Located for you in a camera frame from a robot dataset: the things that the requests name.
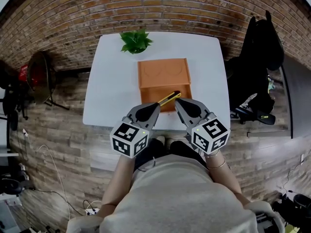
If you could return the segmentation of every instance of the power strip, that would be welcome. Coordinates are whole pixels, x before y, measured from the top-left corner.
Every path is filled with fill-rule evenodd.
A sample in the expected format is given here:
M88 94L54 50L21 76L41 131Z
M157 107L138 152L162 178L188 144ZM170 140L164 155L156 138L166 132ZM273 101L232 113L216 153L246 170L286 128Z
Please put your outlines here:
M86 214L89 213L90 215L95 215L96 213L98 213L99 208L94 208L95 212L93 211L92 208L86 209Z

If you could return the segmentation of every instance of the wooden floor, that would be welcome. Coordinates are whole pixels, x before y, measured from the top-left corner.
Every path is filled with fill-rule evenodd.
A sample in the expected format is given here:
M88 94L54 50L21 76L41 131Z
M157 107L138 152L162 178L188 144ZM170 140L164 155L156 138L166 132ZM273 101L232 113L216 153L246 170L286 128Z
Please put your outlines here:
M110 149L111 128L82 123L87 81L88 74L62 80L54 99L70 107L70 110L32 104L28 110L28 121L20 118L18 131L11 134L12 149L20 153L20 161L25 164L36 189L56 191L63 195L48 151L42 148L35 152L43 144L51 149L68 200L81 214L84 213L84 199L101 199L119 157ZM311 148L311 137L293 140L286 137L246 137L248 131L286 129L286 101L282 86L277 85L271 96L276 100L273 110L277 117L276 124L266 126L259 122L247 122L241 125L232 121L231 137L222 149L244 194L251 200L269 202L279 192L285 192L283 184L287 181L290 168L299 164L300 155L306 155ZM23 135L22 129L27 131L29 138ZM184 140L184 132L156 131L156 134ZM310 167L311 158L308 156L302 166L290 173L285 188L311 195ZM44 230L49 225L52 230L66 230L68 208L57 194L25 190L20 198L23 207L15 206L11 210L21 229L33 226ZM71 217L78 215L72 209L70 212Z

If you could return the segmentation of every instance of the potted plant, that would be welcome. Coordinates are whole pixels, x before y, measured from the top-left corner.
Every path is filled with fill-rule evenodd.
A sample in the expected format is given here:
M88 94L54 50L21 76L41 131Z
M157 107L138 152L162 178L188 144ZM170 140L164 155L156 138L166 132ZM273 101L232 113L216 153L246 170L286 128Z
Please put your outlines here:
M148 34L145 29L121 33L121 39L125 42L121 51L129 51L131 54L145 51L150 46L150 43L153 42L147 38Z

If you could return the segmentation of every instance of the brick wall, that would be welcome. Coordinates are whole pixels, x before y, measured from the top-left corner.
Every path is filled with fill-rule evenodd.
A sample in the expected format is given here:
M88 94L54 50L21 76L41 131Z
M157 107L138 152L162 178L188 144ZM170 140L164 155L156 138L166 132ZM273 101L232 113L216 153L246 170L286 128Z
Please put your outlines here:
M14 69L38 50L56 69L90 67L102 34L137 30L217 37L239 55L252 16L269 10L287 54L311 68L311 19L303 0L13 0L0 16L0 59Z

